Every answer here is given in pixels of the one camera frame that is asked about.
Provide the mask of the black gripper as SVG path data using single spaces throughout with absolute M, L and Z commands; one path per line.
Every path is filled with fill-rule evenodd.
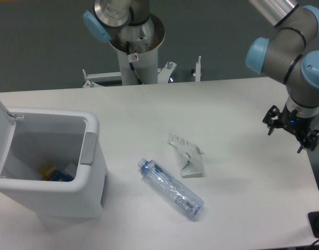
M 300 143 L 297 153 L 303 149 L 314 151 L 319 142 L 319 130 L 310 128 L 313 119 L 311 111 L 311 108 L 286 104 L 280 112 L 279 108 L 273 105 L 266 112 L 262 122 L 268 127 L 267 135 L 271 135 L 275 129 L 279 128 L 296 135 Z

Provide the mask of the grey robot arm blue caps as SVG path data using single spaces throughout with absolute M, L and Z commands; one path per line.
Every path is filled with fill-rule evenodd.
M 252 1 L 252 5 L 277 34 L 253 42 L 246 66 L 282 83 L 289 93 L 284 108 L 271 107 L 263 122 L 270 131 L 293 134 L 300 149 L 313 151 L 319 142 L 319 130 L 311 129 L 319 113 L 319 51 L 304 54 L 304 50 L 319 33 L 319 9 L 296 1 Z M 158 68 L 165 30 L 150 12 L 149 1 L 96 1 L 83 14 L 83 22 L 96 39 L 116 50 L 124 85 L 169 82 L 175 64 Z

